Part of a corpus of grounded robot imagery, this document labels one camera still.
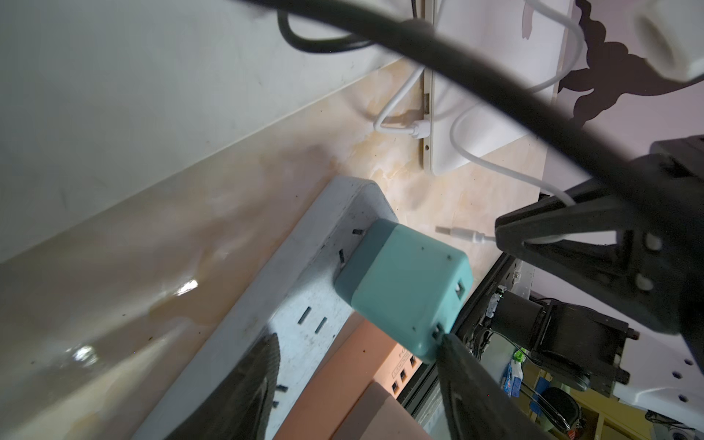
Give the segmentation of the teal charger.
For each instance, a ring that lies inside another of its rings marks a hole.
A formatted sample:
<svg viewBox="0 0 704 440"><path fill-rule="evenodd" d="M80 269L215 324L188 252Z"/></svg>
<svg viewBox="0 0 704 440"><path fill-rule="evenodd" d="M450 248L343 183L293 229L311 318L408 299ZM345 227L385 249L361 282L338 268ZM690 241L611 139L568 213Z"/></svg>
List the teal charger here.
<svg viewBox="0 0 704 440"><path fill-rule="evenodd" d="M356 312L429 363L436 360L473 281L465 252L379 219L366 230L334 287Z"/></svg>

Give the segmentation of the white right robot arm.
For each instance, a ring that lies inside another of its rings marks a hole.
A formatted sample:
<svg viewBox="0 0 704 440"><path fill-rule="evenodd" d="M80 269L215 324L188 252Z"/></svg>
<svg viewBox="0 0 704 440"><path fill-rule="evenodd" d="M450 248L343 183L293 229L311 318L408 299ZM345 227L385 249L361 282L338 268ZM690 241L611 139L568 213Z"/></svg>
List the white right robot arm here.
<svg viewBox="0 0 704 440"><path fill-rule="evenodd" d="M596 181L500 217L498 247L616 309L505 300L495 331L579 390L703 427L703 264Z"/></svg>

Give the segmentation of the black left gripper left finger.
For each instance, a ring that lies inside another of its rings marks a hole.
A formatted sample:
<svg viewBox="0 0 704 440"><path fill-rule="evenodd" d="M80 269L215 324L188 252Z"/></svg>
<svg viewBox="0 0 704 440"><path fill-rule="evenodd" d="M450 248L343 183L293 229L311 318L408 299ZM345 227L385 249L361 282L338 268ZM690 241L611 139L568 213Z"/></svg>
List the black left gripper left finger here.
<svg viewBox="0 0 704 440"><path fill-rule="evenodd" d="M278 385L278 336L262 337L170 439L262 439Z"/></svg>

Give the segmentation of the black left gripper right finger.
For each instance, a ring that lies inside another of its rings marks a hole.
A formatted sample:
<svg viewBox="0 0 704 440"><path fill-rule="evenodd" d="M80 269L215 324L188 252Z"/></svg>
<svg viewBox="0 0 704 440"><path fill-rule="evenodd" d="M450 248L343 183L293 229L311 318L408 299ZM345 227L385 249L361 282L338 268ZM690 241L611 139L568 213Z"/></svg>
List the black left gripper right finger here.
<svg viewBox="0 0 704 440"><path fill-rule="evenodd" d="M436 366L451 438L548 438L500 389L456 335L443 335Z"/></svg>

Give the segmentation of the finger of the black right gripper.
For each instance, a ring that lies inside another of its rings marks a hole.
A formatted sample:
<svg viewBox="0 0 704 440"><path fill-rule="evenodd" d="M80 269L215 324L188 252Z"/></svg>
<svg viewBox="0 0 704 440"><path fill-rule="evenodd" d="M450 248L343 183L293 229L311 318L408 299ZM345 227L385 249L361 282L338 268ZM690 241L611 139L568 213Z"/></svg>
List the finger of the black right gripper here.
<svg viewBox="0 0 704 440"><path fill-rule="evenodd" d="M499 248L658 333L702 334L701 216L653 221L595 180L568 193L573 206L548 198L501 216Z"/></svg>

